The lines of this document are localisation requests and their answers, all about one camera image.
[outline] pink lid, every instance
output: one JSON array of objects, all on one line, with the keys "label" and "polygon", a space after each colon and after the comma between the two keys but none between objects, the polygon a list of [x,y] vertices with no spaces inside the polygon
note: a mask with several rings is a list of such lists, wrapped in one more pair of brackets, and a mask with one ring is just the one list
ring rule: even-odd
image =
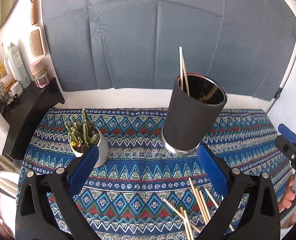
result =
[{"label": "pink lid", "polygon": [[30,64],[29,66],[30,71],[33,75],[38,74],[40,71],[44,69],[44,64],[41,59],[35,61],[34,63]]}]

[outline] jar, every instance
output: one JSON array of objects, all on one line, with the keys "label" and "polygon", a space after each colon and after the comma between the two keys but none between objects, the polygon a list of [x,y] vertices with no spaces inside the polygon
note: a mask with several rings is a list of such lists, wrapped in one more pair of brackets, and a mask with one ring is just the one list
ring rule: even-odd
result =
[{"label": "jar", "polygon": [[7,93],[4,83],[0,81],[0,100],[6,102],[9,99],[9,94]]},{"label": "jar", "polygon": [[51,77],[47,68],[44,67],[43,61],[41,59],[32,63],[29,68],[33,74],[36,85],[39,88],[43,88],[49,84]]},{"label": "jar", "polygon": [[12,95],[14,96],[15,94],[17,94],[17,97],[19,98],[24,90],[23,88],[21,87],[21,84],[19,84],[19,82],[17,81],[15,84],[13,84],[10,88],[10,91],[12,93]]}]

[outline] gray fabric backdrop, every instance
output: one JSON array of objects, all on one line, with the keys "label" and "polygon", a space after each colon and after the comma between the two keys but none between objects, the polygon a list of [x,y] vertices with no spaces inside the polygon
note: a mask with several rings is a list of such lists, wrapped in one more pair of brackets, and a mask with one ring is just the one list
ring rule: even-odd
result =
[{"label": "gray fabric backdrop", "polygon": [[227,93],[271,100],[296,40],[284,0],[42,0],[64,91],[172,89],[188,72]]}]

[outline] black cylindrical cup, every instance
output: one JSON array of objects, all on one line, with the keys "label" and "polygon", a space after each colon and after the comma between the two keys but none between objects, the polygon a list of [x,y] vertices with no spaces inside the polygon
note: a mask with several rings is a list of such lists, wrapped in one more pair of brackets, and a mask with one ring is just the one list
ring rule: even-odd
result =
[{"label": "black cylindrical cup", "polygon": [[192,153],[227,103],[223,89],[209,78],[187,74],[189,93],[175,81],[165,124],[161,131],[164,146],[177,155]]}]

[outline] blue patterned fabric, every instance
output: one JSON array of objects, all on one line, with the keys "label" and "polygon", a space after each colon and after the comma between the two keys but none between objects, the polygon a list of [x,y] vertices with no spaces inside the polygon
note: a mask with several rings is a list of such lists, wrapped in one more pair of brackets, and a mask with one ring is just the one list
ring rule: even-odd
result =
[{"label": "blue patterned fabric", "polygon": [[[52,108],[45,115],[28,146],[17,197],[28,171],[49,174],[67,166],[75,157],[64,127],[72,115],[81,120],[80,109]],[[109,159],[93,169],[80,194],[73,199],[102,239],[186,238],[182,220],[163,198],[176,208],[182,206],[191,222],[203,228],[188,177],[196,187],[206,187],[219,203],[221,196],[209,183],[196,153],[179,157],[161,146],[159,132],[167,116],[166,108],[88,109],[88,115],[107,139]],[[275,148],[276,136],[262,110],[223,110],[203,141],[231,167],[252,175],[268,172],[280,200],[291,166]],[[54,196],[48,194],[48,198],[60,228],[69,232]],[[206,202],[213,214],[216,209],[208,197]],[[244,196],[232,221],[234,227],[246,202]]]}]

